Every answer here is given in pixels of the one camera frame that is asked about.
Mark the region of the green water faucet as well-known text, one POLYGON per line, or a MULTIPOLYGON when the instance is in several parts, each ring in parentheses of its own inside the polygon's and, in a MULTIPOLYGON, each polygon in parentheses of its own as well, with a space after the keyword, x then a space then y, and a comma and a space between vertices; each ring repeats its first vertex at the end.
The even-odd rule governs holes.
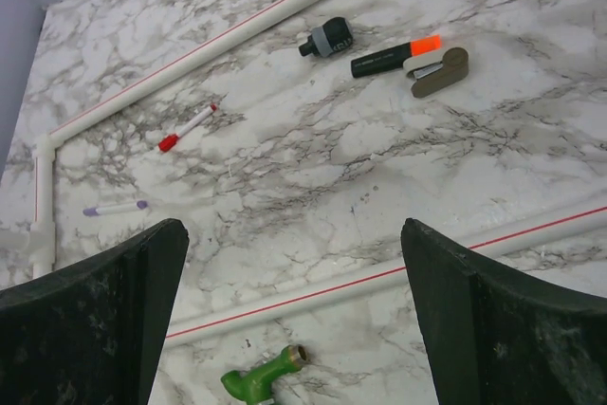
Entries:
POLYGON ((302 345, 288 345, 271 359, 242 374, 237 370, 227 372, 221 383, 233 398, 248 405, 277 404, 272 384, 279 377, 301 371, 310 361, 302 345))

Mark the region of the white PVC pipe frame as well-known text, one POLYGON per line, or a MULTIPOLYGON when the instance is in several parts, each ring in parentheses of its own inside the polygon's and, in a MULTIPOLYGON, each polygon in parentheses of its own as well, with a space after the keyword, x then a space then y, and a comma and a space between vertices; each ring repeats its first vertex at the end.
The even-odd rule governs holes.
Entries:
POLYGON ((1 226, 42 274, 181 220, 173 348, 403 285, 408 217, 490 256, 605 230, 605 123, 606 0, 78 0, 44 27, 1 226), (302 57, 334 17, 354 43, 302 57), (433 35, 464 80, 351 74, 433 35))

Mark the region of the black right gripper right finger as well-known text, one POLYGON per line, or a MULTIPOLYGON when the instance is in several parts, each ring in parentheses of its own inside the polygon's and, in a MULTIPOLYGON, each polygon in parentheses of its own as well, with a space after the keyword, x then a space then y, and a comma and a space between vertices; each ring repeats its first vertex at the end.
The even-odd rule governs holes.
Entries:
POLYGON ((441 404, 603 404, 606 301, 409 218, 401 247, 441 404))

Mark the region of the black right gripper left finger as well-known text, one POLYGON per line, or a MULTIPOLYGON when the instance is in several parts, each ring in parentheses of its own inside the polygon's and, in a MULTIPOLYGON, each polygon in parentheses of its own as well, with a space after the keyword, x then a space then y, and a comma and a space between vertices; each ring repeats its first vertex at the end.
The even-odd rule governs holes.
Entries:
POLYGON ((1 292, 4 404, 145 404, 189 246, 165 219, 1 292))

